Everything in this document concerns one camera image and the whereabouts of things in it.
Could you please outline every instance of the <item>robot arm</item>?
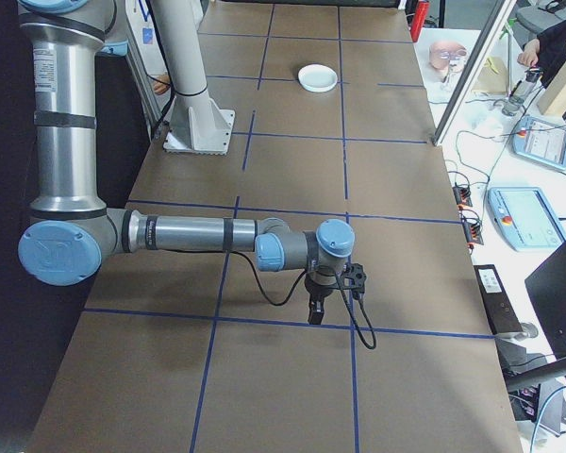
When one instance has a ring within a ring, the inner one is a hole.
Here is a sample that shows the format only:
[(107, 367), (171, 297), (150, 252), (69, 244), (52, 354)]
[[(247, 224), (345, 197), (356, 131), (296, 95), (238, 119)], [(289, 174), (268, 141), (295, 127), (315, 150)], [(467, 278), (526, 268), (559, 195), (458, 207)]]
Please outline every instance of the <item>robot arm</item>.
[[(171, 25), (180, 5), (191, 10), (186, 1), (154, 3), (154, 11)], [(19, 243), (20, 260), (30, 274), (48, 284), (72, 285), (93, 275), (109, 256), (142, 248), (255, 251), (261, 271), (307, 271), (312, 324), (321, 323), (325, 298), (342, 289), (345, 278), (353, 284), (343, 288), (355, 298), (362, 296), (364, 273), (347, 265), (355, 235), (341, 220), (327, 220), (313, 232), (296, 232), (279, 219), (167, 217), (108, 209), (96, 192), (94, 57), (101, 49), (117, 53), (113, 49), (123, 47), (118, 24), (125, 20), (124, 1), (19, 0), (19, 5), (21, 29), (33, 43), (40, 162), (40, 196), (31, 204), (32, 225)], [(190, 64), (171, 68), (182, 99), (180, 111), (191, 117), (176, 140), (189, 139), (200, 151), (214, 138), (227, 145), (220, 134), (229, 136), (223, 131), (230, 131), (232, 120), (228, 129), (221, 128), (220, 112), (208, 97), (191, 14), (180, 21), (194, 39), (177, 50), (198, 56), (199, 75), (178, 73), (188, 72), (194, 67)], [(107, 34), (115, 36), (115, 43), (106, 47)]]

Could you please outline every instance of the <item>metal frame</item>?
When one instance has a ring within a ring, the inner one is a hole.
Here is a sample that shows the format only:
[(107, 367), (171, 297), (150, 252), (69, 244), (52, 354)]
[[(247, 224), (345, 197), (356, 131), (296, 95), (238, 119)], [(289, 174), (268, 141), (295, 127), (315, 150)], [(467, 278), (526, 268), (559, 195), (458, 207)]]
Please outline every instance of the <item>metal frame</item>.
[(451, 95), (441, 121), (434, 132), (432, 142), (435, 145), (440, 145), (444, 141), (449, 128), (454, 123), (461, 106), (470, 95), (474, 84), (480, 75), (480, 71), (486, 62), (487, 57), (491, 53), (492, 48), (495, 46), (501, 31), (503, 30), (509, 14), (513, 10), (516, 0), (497, 0), (489, 20), (485, 23), (478, 40), (475, 43), (474, 51), (470, 55), (465, 69), (461, 74), (458, 85)]

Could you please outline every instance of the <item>person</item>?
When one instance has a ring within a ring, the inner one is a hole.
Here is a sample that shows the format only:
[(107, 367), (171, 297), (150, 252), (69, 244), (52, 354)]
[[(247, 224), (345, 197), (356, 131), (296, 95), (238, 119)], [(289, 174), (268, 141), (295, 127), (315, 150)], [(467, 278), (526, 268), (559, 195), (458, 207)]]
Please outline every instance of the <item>person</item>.
[(524, 51), (518, 55), (518, 62), (542, 68), (541, 84), (549, 86), (566, 62), (566, 20), (543, 30), (537, 38), (527, 42)]
[(168, 90), (170, 90), (170, 76), (167, 73), (158, 75), (153, 81), (153, 92), (161, 95)]

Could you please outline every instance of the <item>white bowl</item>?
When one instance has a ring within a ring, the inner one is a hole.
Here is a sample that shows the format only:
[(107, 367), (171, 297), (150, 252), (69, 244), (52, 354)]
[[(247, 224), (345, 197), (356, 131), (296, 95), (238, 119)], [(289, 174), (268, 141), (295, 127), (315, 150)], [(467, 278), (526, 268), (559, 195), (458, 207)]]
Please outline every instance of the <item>white bowl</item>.
[(298, 80), (309, 92), (328, 92), (338, 83), (338, 75), (323, 64), (309, 64), (298, 72)]

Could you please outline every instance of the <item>electronic device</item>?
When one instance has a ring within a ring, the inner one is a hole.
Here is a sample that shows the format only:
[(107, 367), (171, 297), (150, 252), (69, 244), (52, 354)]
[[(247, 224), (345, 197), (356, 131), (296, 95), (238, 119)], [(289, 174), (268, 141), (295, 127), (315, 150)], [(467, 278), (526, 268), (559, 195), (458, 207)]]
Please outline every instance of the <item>electronic device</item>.
[(499, 232), (512, 248), (554, 250), (566, 241), (566, 232), (538, 187), (496, 187), (487, 203)]
[(557, 357), (566, 356), (566, 242), (526, 280), (542, 330)]
[(475, 265), (474, 269), (493, 335), (513, 338), (522, 333), (522, 325), (511, 307), (494, 264)]
[(526, 115), (516, 130), (512, 143), (517, 155), (556, 170), (566, 170), (566, 126)]

